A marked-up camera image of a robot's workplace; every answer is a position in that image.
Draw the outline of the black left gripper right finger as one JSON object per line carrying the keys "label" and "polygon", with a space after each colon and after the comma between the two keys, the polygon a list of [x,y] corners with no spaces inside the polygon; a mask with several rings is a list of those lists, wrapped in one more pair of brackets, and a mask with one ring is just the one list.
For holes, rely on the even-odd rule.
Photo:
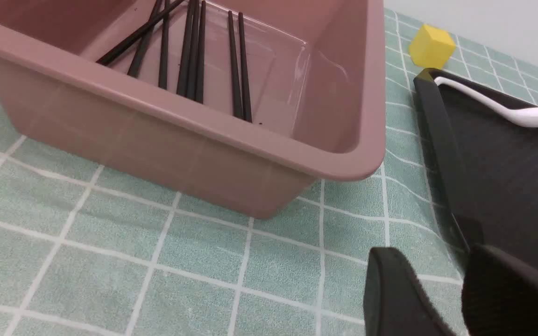
{"label": "black left gripper right finger", "polygon": [[497,247],[472,247],[461,312],[472,336],[538,336],[538,270]]}

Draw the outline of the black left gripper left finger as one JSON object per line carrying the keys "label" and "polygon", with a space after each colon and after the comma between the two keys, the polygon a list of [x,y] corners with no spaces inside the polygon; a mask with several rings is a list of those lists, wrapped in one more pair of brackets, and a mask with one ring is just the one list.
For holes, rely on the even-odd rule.
{"label": "black left gripper left finger", "polygon": [[363,295],[368,336],[454,336],[395,247],[372,247]]}

